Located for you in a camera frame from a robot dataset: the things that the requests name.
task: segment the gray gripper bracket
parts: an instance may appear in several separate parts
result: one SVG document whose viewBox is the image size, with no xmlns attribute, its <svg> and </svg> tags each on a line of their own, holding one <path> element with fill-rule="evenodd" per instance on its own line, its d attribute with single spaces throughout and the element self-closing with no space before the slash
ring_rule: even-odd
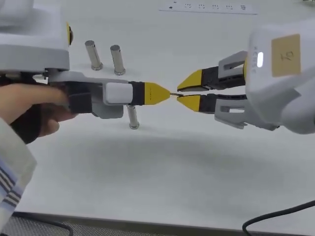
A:
<svg viewBox="0 0 315 236">
<path fill-rule="evenodd" d="M 218 78 L 242 75 L 243 68 L 238 66 L 244 64 L 246 57 L 247 52 L 240 51 L 220 60 L 218 64 Z"/>
<path fill-rule="evenodd" d="M 105 93 L 107 83 L 128 83 L 126 80 L 91 78 L 86 77 L 81 72 L 63 71 L 52 73 L 48 76 L 50 84 L 84 84 L 90 93 L 90 103 L 92 103 L 92 114 L 101 119 L 121 118 L 124 115 L 125 104 L 110 105 L 106 103 Z M 77 106 L 80 106 L 80 100 L 75 101 Z"/>
<path fill-rule="evenodd" d="M 243 129 L 247 124 L 271 131 L 278 128 L 278 126 L 262 121 L 247 99 L 217 99 L 215 120 L 239 129 Z"/>
</svg>

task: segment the black cable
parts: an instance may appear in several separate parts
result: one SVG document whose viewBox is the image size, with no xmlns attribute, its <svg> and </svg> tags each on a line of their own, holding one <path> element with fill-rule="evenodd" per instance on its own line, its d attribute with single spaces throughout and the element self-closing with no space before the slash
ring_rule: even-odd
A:
<svg viewBox="0 0 315 236">
<path fill-rule="evenodd" d="M 48 225 L 53 225 L 59 228 L 63 228 L 65 230 L 69 231 L 69 236 L 73 236 L 73 229 L 65 224 L 59 223 L 59 222 L 55 222 L 55 221 L 50 221 L 50 220 L 43 220 L 40 219 L 34 215 L 28 214 L 28 213 L 22 213 L 22 212 L 14 212 L 12 214 L 13 217 L 18 217 L 18 218 L 23 218 L 23 219 L 27 219 L 27 220 L 31 220 L 31 221 L 37 221 L 39 223 L 44 223 L 44 224 L 48 224 Z"/>
<path fill-rule="evenodd" d="M 289 214 L 292 214 L 292 213 L 295 213 L 295 212 L 298 212 L 301 210 L 305 210 L 307 208 L 314 207 L 314 206 L 315 206 L 315 201 L 310 201 L 308 203 L 304 203 L 304 204 L 301 204 L 301 205 L 298 205 L 298 206 L 295 206 L 292 208 L 288 208 L 285 210 L 279 210 L 279 211 L 275 211 L 275 212 L 272 212 L 269 214 L 261 215 L 259 217 L 253 218 L 249 221 L 246 221 L 242 226 L 242 230 L 247 236 L 252 236 L 246 229 L 251 224 L 257 223 L 259 221 L 271 219 L 274 217 L 278 217 L 278 216 L 289 215 Z"/>
</svg>

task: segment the human hand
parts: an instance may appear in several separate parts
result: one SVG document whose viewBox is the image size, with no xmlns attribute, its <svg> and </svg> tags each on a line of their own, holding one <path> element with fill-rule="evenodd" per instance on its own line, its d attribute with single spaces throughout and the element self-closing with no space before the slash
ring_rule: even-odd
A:
<svg viewBox="0 0 315 236">
<path fill-rule="evenodd" d="M 32 105 L 42 104 L 42 127 L 39 136 L 55 133 L 59 122 L 72 119 L 65 107 L 57 104 L 68 103 L 67 95 L 60 89 L 46 85 L 10 84 L 0 87 L 0 117 L 11 124 Z"/>
</svg>

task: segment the tan label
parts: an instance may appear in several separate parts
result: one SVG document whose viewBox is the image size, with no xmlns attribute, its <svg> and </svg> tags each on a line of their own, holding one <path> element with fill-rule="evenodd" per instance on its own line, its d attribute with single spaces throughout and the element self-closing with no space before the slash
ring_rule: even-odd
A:
<svg viewBox="0 0 315 236">
<path fill-rule="evenodd" d="M 300 34 L 273 39 L 271 51 L 273 77 L 301 74 Z"/>
</svg>

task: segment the gray floor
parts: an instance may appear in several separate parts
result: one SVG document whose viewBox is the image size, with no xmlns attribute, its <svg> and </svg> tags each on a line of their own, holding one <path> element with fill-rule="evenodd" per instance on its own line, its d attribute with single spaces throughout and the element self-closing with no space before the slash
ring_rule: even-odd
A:
<svg viewBox="0 0 315 236">
<path fill-rule="evenodd" d="M 91 220 L 23 214 L 12 217 L 3 233 L 8 236 L 68 236 L 69 232 L 57 226 L 21 218 L 31 216 L 40 220 L 60 222 L 73 229 L 74 236 L 244 236 L 240 231 L 179 227 L 171 225 L 141 224 L 109 220 Z M 252 234 L 253 236 L 284 236 Z"/>
</svg>

